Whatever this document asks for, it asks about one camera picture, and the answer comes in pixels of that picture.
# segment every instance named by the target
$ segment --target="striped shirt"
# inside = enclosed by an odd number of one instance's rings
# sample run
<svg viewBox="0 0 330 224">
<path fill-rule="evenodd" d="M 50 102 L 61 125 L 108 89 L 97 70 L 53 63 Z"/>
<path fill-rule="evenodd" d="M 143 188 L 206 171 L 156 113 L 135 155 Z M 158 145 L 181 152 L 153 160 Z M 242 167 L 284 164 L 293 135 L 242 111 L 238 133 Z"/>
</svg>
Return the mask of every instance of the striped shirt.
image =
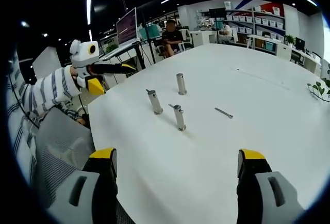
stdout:
<svg viewBox="0 0 330 224">
<path fill-rule="evenodd" d="M 43 117 L 54 105 L 79 95 L 71 74 L 70 66 L 56 70 L 39 79 L 35 85 L 26 84 L 21 74 L 17 54 L 10 65 L 7 80 L 6 107 L 8 131 L 16 160 L 25 180 L 30 183 L 36 161 L 35 134 L 37 129 L 26 118 L 20 105 L 31 119 Z"/>
</svg>

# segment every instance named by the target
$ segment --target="metal cylinder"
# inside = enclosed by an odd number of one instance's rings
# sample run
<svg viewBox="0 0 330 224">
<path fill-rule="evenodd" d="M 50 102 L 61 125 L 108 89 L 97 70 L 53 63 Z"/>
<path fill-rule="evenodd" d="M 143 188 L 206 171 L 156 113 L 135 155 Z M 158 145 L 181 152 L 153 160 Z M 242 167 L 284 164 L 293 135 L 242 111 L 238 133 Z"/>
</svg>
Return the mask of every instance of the metal cylinder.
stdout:
<svg viewBox="0 0 330 224">
<path fill-rule="evenodd" d="M 183 131 L 186 129 L 185 122 L 184 122 L 184 116 L 182 115 L 184 111 L 181 109 L 180 105 L 175 105 L 173 107 L 174 113 L 175 113 L 175 118 L 176 118 L 176 123 L 177 123 L 177 129 L 180 131 Z"/>
<path fill-rule="evenodd" d="M 185 80 L 184 80 L 184 74 L 183 73 L 178 73 L 176 75 L 176 80 L 177 80 L 177 85 L 179 86 L 179 94 L 180 95 L 186 95 L 186 85 L 185 85 Z"/>
<path fill-rule="evenodd" d="M 153 107 L 154 113 L 160 115 L 163 112 L 163 109 L 160 107 L 160 103 L 157 97 L 157 94 L 154 90 L 148 91 L 148 97 L 150 99 L 151 105 Z"/>
</svg>

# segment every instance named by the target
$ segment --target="black shirt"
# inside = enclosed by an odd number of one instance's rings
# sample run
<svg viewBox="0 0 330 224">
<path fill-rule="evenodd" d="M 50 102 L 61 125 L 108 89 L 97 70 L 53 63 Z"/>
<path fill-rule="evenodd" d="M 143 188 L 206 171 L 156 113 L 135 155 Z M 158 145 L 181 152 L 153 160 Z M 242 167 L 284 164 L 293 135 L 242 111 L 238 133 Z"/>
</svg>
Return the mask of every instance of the black shirt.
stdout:
<svg viewBox="0 0 330 224">
<path fill-rule="evenodd" d="M 181 32 L 179 32 L 177 29 L 173 32 L 168 32 L 167 30 L 163 32 L 162 40 L 168 39 L 170 42 L 176 42 L 176 41 L 183 41 L 184 38 L 182 37 Z"/>
</svg>

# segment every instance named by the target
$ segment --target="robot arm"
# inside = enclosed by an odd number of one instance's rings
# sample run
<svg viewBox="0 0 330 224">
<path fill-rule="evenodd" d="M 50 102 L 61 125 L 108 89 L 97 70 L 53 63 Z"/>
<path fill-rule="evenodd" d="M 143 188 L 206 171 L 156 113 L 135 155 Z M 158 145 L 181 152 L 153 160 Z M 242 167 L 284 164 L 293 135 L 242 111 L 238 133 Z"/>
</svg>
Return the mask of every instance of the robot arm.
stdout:
<svg viewBox="0 0 330 224">
<path fill-rule="evenodd" d="M 78 73 L 77 83 L 94 94 L 104 94 L 105 90 L 98 80 L 100 75 L 114 73 L 132 73 L 136 69 L 127 64 L 108 64 L 99 60 L 98 43 L 74 40 L 70 47 L 72 66 Z"/>
</svg>

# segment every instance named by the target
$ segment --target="metal pin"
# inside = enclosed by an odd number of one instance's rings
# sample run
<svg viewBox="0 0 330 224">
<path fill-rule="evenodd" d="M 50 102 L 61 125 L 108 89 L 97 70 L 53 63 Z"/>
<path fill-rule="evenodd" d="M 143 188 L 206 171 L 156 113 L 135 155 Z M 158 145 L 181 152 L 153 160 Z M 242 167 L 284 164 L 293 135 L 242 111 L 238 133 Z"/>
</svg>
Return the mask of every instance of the metal pin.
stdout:
<svg viewBox="0 0 330 224">
<path fill-rule="evenodd" d="M 173 106 L 172 104 L 169 104 L 174 109 L 176 123 L 177 123 L 177 129 L 180 131 L 184 131 L 186 129 L 185 122 L 184 122 L 184 116 L 182 115 L 184 111 L 181 109 L 180 105 Z"/>
<path fill-rule="evenodd" d="M 185 85 L 185 80 L 184 80 L 184 74 L 178 73 L 176 75 L 176 80 L 177 80 L 177 84 L 179 86 L 179 94 L 186 95 L 187 91 L 186 91 L 186 85 Z"/>
<path fill-rule="evenodd" d="M 146 91 L 148 92 L 148 97 L 150 99 L 151 105 L 153 107 L 154 113 L 156 115 L 160 115 L 163 112 L 163 109 L 160 106 L 157 94 L 154 90 L 149 91 L 148 89 L 146 89 Z"/>
<path fill-rule="evenodd" d="M 224 112 L 223 110 L 220 110 L 220 109 L 218 109 L 218 108 L 215 108 L 218 112 L 220 112 L 220 113 L 222 113 L 222 114 L 224 114 L 224 115 L 226 115 L 226 116 L 228 116 L 230 119 L 231 118 L 233 118 L 233 116 L 232 115 L 230 115 L 230 114 L 228 114 L 228 113 L 226 113 L 226 112 Z"/>
</svg>

